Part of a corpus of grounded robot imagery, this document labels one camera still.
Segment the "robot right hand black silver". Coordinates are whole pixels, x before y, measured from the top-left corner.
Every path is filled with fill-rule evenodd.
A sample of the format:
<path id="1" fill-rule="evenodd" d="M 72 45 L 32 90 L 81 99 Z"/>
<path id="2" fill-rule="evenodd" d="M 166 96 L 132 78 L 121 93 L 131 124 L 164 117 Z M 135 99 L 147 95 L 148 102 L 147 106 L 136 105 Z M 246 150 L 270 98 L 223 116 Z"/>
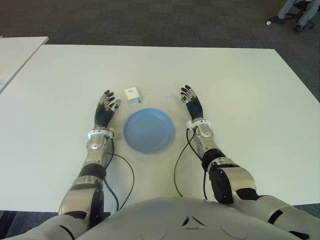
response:
<path id="1" fill-rule="evenodd" d="M 190 114 L 191 120 L 203 119 L 203 108 L 201 102 L 196 95 L 195 91 L 188 85 L 181 88 L 181 101 L 185 103 L 187 110 Z"/>

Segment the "robot left hand black silver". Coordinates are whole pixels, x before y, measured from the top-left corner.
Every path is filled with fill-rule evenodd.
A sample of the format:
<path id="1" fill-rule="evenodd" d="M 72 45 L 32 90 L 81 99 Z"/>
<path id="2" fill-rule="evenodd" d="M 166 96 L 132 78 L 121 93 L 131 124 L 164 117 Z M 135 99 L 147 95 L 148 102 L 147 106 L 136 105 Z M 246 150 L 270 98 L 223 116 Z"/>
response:
<path id="1" fill-rule="evenodd" d="M 106 90 L 100 97 L 95 110 L 94 127 L 107 128 L 120 105 L 121 100 L 115 100 L 114 92 Z"/>

